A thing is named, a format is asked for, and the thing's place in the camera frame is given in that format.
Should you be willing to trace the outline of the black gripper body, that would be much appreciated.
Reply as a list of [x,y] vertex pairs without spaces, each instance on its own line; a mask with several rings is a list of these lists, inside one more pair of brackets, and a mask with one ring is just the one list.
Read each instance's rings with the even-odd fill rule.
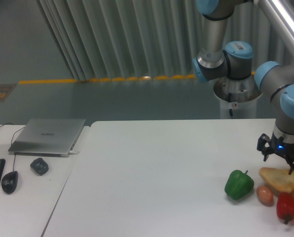
[[284,159],[294,159],[294,142],[288,141],[288,138],[282,138],[281,135],[272,134],[271,148],[274,153]]

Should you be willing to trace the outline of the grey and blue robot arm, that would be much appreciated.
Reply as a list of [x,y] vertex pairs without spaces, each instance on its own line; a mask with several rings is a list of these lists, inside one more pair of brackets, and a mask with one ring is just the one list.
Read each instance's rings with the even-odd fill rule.
[[[203,46],[193,59],[195,76],[200,81],[228,78],[241,82],[252,76],[252,49],[241,41],[222,46],[228,18],[239,0],[198,0],[199,12],[204,16]],[[286,0],[256,0],[258,6],[289,51],[294,55],[294,10]],[[282,157],[294,171],[294,63],[281,66],[268,61],[253,74],[255,83],[248,93],[259,89],[277,109],[278,117],[271,136],[263,134],[257,149],[268,158],[271,154]]]

